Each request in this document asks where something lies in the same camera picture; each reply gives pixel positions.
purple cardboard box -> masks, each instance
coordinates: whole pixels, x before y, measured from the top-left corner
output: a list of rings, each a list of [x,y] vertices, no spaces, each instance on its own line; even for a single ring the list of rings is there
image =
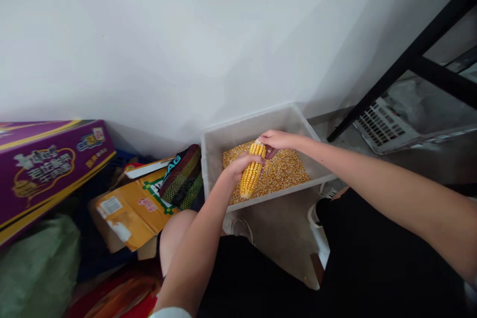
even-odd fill
[[[102,120],[0,123],[0,245],[116,154]]]

person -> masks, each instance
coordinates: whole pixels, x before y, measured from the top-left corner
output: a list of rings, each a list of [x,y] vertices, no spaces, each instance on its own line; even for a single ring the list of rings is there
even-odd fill
[[[310,138],[269,130],[266,159],[292,149],[349,185],[314,210],[330,255],[318,291],[290,276],[222,223],[249,163],[223,170],[198,212],[183,211],[159,244],[165,277],[154,317],[285,317],[377,313],[465,314],[464,281],[477,278],[477,205],[396,165]]]

corn cob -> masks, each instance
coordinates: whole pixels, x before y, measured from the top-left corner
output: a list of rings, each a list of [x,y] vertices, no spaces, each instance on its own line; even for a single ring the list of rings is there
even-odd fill
[[[248,151],[252,155],[260,155],[265,159],[265,145],[262,144],[258,139],[253,143]],[[258,162],[252,162],[248,165],[247,169],[242,173],[242,179],[240,179],[240,196],[244,199],[249,199],[250,196],[255,191],[258,178],[262,171],[262,164]]]

hand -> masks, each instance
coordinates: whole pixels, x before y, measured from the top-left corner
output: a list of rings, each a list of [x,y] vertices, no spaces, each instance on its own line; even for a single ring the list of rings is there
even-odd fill
[[[258,137],[258,140],[266,144],[265,159],[272,159],[280,149],[294,149],[297,137],[297,134],[269,130]]]
[[[249,155],[248,152],[240,153],[237,159],[227,166],[222,173],[227,173],[232,177],[234,183],[238,183],[242,178],[242,173],[251,162],[259,162],[265,165],[265,159],[257,155]]]

translucent plastic bin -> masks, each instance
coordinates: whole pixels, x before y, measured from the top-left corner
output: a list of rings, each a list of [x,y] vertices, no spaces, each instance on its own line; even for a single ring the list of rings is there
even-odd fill
[[[223,152],[236,147],[237,145],[255,140],[260,134],[269,129],[300,134],[319,141],[314,130],[308,124],[298,107],[294,104],[271,108],[206,130],[201,138],[202,177],[204,178],[206,200],[223,170]],[[259,196],[251,200],[230,205],[227,212],[336,179],[336,175],[332,174],[328,169],[318,164],[309,156],[300,152],[298,152],[298,155],[303,162],[305,170],[310,176],[310,181],[268,195]]]

